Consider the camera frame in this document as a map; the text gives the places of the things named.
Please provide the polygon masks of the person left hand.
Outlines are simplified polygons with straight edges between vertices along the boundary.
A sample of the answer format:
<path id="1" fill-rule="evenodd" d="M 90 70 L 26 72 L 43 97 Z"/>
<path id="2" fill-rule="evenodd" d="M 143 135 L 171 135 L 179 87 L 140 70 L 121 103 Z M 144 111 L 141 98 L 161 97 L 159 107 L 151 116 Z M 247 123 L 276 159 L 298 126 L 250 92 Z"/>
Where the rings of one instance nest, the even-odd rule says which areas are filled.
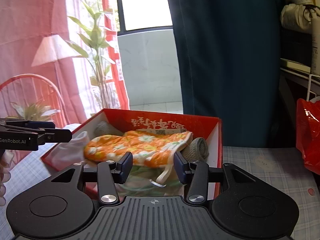
<path id="1" fill-rule="evenodd" d="M 6 151 L 6 150 L 1 150 L 1 163 L 0 163 L 0 187 L 1 187 L 1 191 L 0 191 L 0 206 L 4 206 L 6 204 L 6 200 L 5 200 L 5 193 L 6 193 L 6 187 L 5 187 L 5 183 L 7 183 L 10 178 L 11 178 L 11 174 L 10 174 L 10 167 L 12 164 L 12 160 L 13 160 L 13 153 L 10 151 Z"/>

